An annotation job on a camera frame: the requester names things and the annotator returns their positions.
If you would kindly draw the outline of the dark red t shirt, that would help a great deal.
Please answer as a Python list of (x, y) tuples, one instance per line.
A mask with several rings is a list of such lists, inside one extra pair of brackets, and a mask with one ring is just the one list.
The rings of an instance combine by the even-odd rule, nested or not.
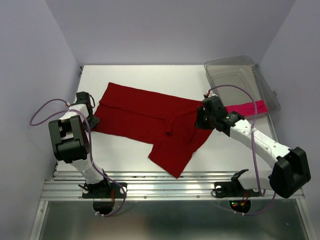
[(99, 101), (94, 131), (152, 144), (148, 158), (178, 178), (211, 130), (195, 127), (201, 103), (110, 82)]

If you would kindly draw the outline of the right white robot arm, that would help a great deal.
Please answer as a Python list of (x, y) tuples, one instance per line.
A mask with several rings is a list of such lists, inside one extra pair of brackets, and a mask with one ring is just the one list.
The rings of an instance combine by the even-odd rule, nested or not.
[(216, 198), (240, 197), (244, 193), (257, 197), (274, 191), (288, 199), (311, 180), (307, 154), (302, 148), (290, 148), (268, 137), (238, 112), (228, 112), (215, 94), (205, 97), (198, 107), (195, 126), (224, 133), (251, 149), (254, 158), (260, 157), (270, 167), (259, 171), (255, 164), (254, 170), (243, 169), (229, 181), (215, 182), (212, 194)]

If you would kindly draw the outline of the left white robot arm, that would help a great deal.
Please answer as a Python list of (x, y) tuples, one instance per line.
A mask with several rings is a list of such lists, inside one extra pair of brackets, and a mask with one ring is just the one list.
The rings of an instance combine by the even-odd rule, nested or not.
[(87, 133), (100, 120), (94, 116), (95, 101), (85, 91), (76, 93), (76, 101), (57, 120), (48, 123), (55, 158), (73, 166), (85, 178), (84, 189), (94, 190), (100, 197), (111, 193), (111, 184), (103, 177), (103, 169), (91, 159), (91, 145)]

